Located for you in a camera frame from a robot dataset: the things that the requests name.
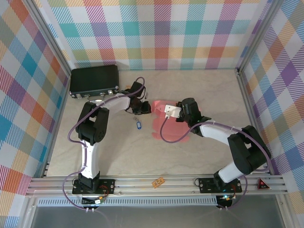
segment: robotic arm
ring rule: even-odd
[[[133,93],[139,90],[141,86],[141,83],[134,82],[130,90],[122,91],[116,96]],[[95,192],[100,185],[97,147],[106,134],[109,113],[115,114],[120,110],[127,110],[129,108],[132,109],[132,113],[135,115],[151,113],[151,106],[148,101],[142,102],[140,100],[140,97],[145,97],[145,92],[146,89],[143,87],[140,92],[131,97],[121,97],[110,103],[106,103],[76,128],[79,139],[86,144],[87,148],[86,167],[79,173],[78,182],[90,192]],[[82,119],[95,107],[96,104],[94,103],[85,103],[79,119]],[[168,118],[176,118],[177,122],[186,122],[189,128],[197,123],[214,122],[211,118],[201,115],[198,105],[193,98],[184,99],[182,102],[178,102],[176,106],[167,105],[165,113]],[[245,128],[238,129],[255,139],[266,151],[268,157],[271,157],[269,150],[253,126],[249,125]],[[250,174],[252,171],[266,163],[266,157],[262,151],[248,138],[236,131],[227,130],[223,127],[210,124],[196,126],[191,132],[201,137],[216,139],[228,145],[231,149],[233,162],[214,174],[213,184],[217,186],[217,190],[219,191],[225,189],[229,183],[235,181],[237,178]],[[84,164],[85,147],[83,146],[82,149],[82,163]]]

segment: colorful checkered wall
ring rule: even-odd
[[[139,70],[235,68],[270,2],[36,0],[71,68]]]
[[[304,227],[304,1],[285,0],[245,81],[263,138]]]
[[[66,85],[66,74],[21,0],[0,0],[0,228],[17,225]]]

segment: beige table surface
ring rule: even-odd
[[[139,76],[146,80],[149,102],[181,101],[193,97],[202,115],[219,123],[245,127],[249,122],[234,70],[120,71],[120,86]],[[70,143],[67,133],[76,124],[86,99],[67,99],[53,150],[48,176],[63,176],[81,167],[81,146]],[[111,117],[99,145],[101,175],[212,174],[232,161],[228,146],[189,134],[187,142],[168,144],[152,137],[155,115],[138,116],[124,111]]]

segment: black box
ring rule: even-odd
[[[70,95],[72,98],[116,94],[119,90],[116,65],[72,70]]]

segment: black mounting plate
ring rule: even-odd
[[[199,192],[200,193],[240,193],[242,192],[241,182],[238,179],[234,179],[232,182],[227,184],[221,190],[219,190],[214,183],[213,178],[199,178]]]
[[[88,194],[97,194],[97,195],[104,195],[107,194],[104,188],[101,186],[106,186],[109,190],[109,195],[114,194],[115,189],[115,180],[114,179],[99,179],[99,188],[96,191],[91,191],[84,185],[81,185],[78,179],[74,180],[72,194],[73,195],[88,195]]]

